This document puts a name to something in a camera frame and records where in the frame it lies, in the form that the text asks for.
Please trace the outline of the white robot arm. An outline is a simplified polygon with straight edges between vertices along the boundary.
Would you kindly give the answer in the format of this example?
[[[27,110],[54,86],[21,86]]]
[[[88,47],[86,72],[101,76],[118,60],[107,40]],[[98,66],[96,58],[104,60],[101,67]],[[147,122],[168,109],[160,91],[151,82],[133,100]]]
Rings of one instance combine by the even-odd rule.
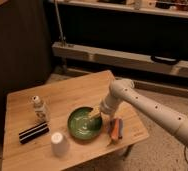
[[[131,79],[113,80],[107,96],[91,117],[101,113],[113,116],[122,102],[127,102],[174,136],[188,148],[188,116],[139,94]]]

